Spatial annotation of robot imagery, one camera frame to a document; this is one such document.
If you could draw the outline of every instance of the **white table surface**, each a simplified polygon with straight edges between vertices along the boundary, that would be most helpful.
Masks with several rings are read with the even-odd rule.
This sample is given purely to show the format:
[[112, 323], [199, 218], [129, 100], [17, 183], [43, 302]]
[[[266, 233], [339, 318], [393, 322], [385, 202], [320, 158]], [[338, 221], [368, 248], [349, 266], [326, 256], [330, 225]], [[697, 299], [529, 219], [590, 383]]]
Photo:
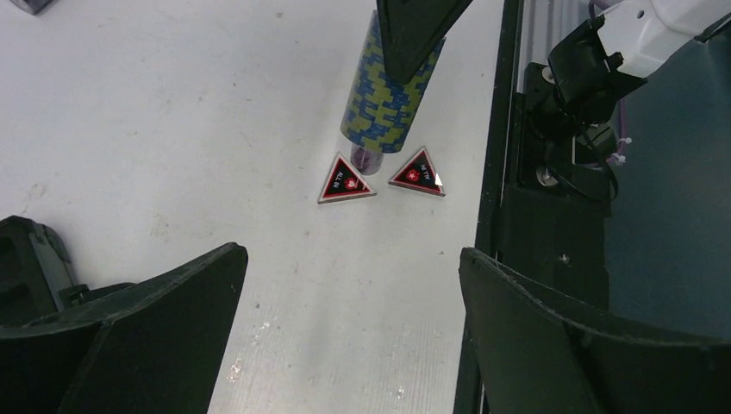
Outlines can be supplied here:
[[[91, 287], [246, 246], [211, 413], [449, 413], [502, 7], [449, 33], [378, 196], [318, 206], [374, 2], [0, 2], [0, 217]], [[386, 184], [421, 145], [446, 198]]]

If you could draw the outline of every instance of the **small dark object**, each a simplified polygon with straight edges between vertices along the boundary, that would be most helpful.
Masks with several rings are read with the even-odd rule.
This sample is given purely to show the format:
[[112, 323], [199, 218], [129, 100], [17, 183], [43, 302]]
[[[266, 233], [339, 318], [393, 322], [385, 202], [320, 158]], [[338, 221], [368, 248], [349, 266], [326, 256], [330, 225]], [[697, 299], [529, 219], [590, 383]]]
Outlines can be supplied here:
[[616, 317], [472, 248], [459, 280], [494, 412], [728, 411], [729, 342]]
[[472, 0], [378, 0], [388, 76], [406, 85]]
[[37, 15], [43, 11], [49, 4], [53, 3], [53, 0], [10, 0], [14, 5], [21, 8], [21, 10], [30, 13], [31, 15]]
[[175, 270], [21, 328], [0, 329], [0, 412], [205, 413], [247, 251]]

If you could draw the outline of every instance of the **scuff mark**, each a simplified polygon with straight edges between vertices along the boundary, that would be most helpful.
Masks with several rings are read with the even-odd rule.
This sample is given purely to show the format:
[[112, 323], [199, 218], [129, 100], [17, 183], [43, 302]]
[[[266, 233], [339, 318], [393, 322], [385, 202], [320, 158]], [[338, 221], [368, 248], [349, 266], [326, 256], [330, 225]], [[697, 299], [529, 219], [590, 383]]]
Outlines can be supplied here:
[[154, 221], [155, 221], [155, 224], [153, 225], [153, 228], [150, 230], [150, 236], [152, 236], [152, 237], [166, 236], [168, 230], [170, 229], [170, 223], [168, 223], [167, 220], [161, 214], [156, 214], [154, 216]]
[[244, 134], [243, 132], [240, 132], [239, 135], [241, 135], [241, 138], [243, 138], [244, 141], [247, 142], [249, 147], [252, 147], [252, 143], [251, 143], [251, 141], [249, 141], [248, 135]]
[[159, 111], [162, 112], [164, 115], [170, 115], [172, 112], [172, 106], [174, 105], [174, 101], [172, 98], [168, 98], [165, 103], [160, 105]]
[[33, 186], [30, 187], [30, 190], [28, 190], [28, 195], [25, 196], [23, 199], [23, 202], [25, 203], [25, 208], [23, 211], [21, 211], [21, 214], [25, 214], [28, 211], [28, 208], [30, 205], [37, 200], [40, 200], [43, 198], [43, 196], [46, 194], [46, 190], [48, 189], [47, 183], [35, 183]]
[[236, 355], [236, 360], [234, 361], [234, 364], [231, 365], [231, 368], [228, 370], [228, 375], [226, 376], [226, 379], [230, 383], [234, 383], [239, 379], [239, 373], [241, 373], [241, 362], [244, 360], [244, 355], [238, 354]]

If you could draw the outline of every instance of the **triangular object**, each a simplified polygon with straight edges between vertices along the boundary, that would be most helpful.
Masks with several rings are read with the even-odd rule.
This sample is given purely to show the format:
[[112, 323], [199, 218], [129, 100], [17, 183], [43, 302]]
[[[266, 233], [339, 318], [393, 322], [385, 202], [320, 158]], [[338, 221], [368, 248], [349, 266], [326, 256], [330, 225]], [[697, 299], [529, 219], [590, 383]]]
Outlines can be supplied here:
[[366, 183], [358, 170], [341, 153], [338, 153], [317, 203], [333, 203], [375, 195], [376, 191]]
[[389, 184], [435, 196], [446, 196], [426, 147], [422, 147], [411, 157], [411, 160], [390, 179]]

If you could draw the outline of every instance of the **red and black triangle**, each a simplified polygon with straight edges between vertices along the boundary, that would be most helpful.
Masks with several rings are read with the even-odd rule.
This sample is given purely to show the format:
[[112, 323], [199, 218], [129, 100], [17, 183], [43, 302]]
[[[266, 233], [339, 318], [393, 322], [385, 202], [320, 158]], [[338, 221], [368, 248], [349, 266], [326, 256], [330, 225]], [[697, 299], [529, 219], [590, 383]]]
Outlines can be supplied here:
[[419, 149], [416, 155], [390, 179], [389, 184], [435, 196], [446, 196], [426, 147]]
[[366, 183], [358, 170], [341, 153], [338, 153], [317, 203], [333, 203], [375, 195], [375, 190]]

